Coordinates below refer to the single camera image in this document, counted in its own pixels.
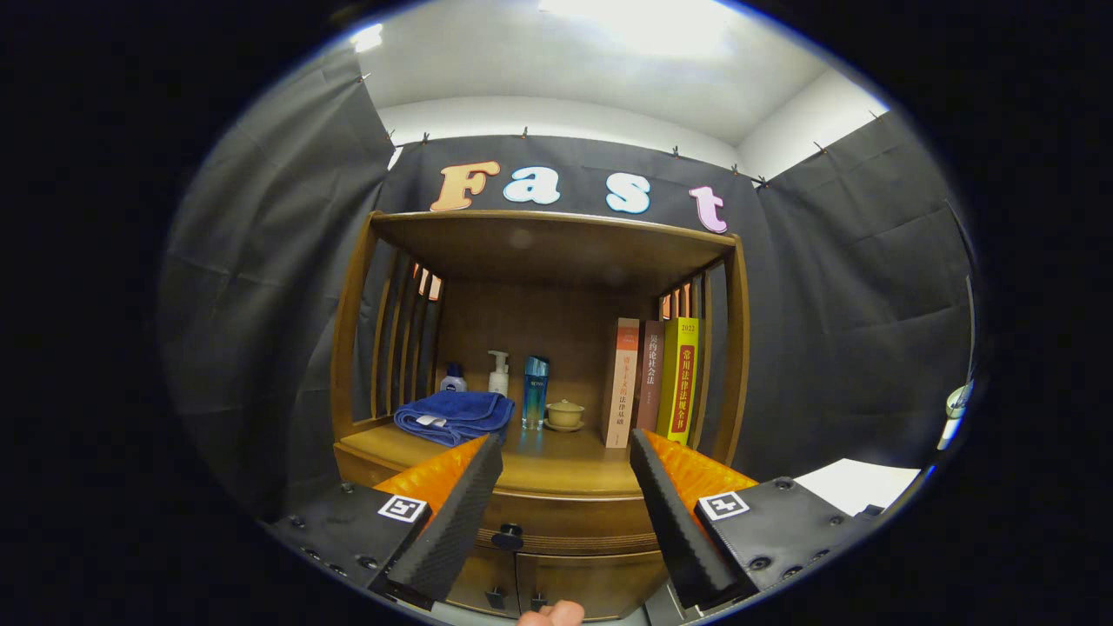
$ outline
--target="blue towel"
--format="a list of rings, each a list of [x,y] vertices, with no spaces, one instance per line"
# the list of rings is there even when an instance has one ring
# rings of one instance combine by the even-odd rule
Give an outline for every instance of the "blue towel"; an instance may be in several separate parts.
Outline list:
[[[506,424],[513,412],[514,401],[501,393],[440,391],[398,408],[394,423],[450,448],[489,432],[498,432],[501,444],[506,440]]]

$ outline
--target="orange letter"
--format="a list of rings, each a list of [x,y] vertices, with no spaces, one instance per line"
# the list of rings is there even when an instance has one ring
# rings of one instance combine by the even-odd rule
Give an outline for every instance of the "orange letter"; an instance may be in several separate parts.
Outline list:
[[[441,184],[441,197],[429,206],[430,211],[455,211],[472,206],[472,199],[464,197],[464,192],[469,190],[473,196],[479,195],[486,185],[486,176],[499,174],[499,164],[493,160],[483,163],[471,163],[467,165],[453,165],[441,170],[444,175],[444,183]]]

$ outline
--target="drawer knob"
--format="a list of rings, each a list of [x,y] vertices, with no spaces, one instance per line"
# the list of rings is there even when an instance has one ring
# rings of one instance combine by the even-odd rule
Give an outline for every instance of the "drawer knob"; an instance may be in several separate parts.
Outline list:
[[[487,604],[495,610],[506,610],[506,596],[502,595],[502,589],[495,587],[486,593]]]
[[[522,527],[516,524],[504,524],[499,532],[491,536],[491,542],[501,550],[518,551],[522,549]]]

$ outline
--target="saucer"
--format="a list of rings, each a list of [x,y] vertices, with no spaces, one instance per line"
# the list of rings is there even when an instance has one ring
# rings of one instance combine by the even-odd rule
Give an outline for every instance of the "saucer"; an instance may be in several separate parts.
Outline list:
[[[545,418],[545,426],[548,428],[551,428],[551,429],[558,431],[558,432],[575,432],[575,431],[580,430],[581,428],[583,428],[583,420],[580,420],[580,423],[578,423],[575,426],[556,426],[556,424],[551,423],[549,421],[549,418]]]

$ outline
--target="pink letter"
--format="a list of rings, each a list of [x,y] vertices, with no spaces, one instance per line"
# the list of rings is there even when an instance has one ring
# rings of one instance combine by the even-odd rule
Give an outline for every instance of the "pink letter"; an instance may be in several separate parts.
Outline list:
[[[716,207],[722,206],[722,198],[715,197],[711,187],[697,187],[689,189],[688,195],[696,198],[696,209],[699,212],[699,221],[703,227],[712,233],[721,233],[727,229],[727,223],[719,219]]]

